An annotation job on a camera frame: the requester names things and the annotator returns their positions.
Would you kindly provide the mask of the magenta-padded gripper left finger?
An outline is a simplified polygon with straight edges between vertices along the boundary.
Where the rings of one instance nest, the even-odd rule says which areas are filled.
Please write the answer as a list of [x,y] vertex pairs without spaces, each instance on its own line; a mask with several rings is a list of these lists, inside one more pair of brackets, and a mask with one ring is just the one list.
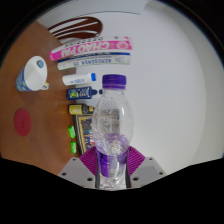
[[79,158],[72,157],[60,171],[59,177],[84,188],[97,189],[100,173],[96,148],[90,148]]

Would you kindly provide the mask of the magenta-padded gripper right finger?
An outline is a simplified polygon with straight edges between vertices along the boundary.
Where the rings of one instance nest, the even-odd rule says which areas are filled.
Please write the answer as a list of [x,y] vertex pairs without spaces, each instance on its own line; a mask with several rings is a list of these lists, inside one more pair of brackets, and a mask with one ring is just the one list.
[[166,172],[153,157],[145,157],[130,147],[127,152],[126,188],[140,188],[166,176]]

